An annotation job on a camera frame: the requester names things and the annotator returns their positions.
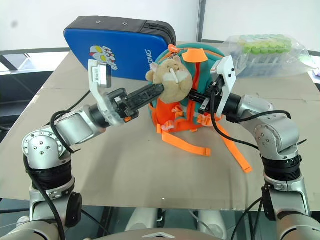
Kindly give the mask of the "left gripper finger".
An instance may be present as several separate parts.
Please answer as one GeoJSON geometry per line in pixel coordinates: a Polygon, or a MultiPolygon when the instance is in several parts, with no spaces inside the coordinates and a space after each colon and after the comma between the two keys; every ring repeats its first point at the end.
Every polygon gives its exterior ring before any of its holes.
{"type": "Polygon", "coordinates": [[[163,84],[149,84],[127,95],[126,100],[130,103],[150,103],[156,100],[163,92],[163,84]]]}
{"type": "Polygon", "coordinates": [[[132,92],[126,97],[126,105],[127,105],[126,111],[135,112],[138,109],[156,100],[162,93],[163,93],[163,90],[160,90],[160,91],[145,90],[142,92],[137,92],[137,91],[132,92]]]}

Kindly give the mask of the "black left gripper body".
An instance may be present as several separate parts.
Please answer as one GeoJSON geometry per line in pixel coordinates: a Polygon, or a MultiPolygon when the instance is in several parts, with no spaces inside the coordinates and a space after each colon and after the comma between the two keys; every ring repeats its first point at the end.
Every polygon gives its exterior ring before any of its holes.
{"type": "Polygon", "coordinates": [[[136,119],[139,116],[134,101],[129,98],[127,91],[124,88],[120,88],[106,94],[111,106],[119,117],[124,120],[125,123],[136,119]]]}

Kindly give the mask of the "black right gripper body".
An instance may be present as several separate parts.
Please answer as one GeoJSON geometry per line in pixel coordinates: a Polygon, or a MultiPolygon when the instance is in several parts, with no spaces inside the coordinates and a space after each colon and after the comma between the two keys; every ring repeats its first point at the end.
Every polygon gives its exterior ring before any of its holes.
{"type": "Polygon", "coordinates": [[[217,113],[223,95],[224,86],[225,81],[221,74],[216,78],[216,80],[209,84],[203,93],[203,101],[201,103],[201,107],[199,108],[200,114],[217,113]]]}

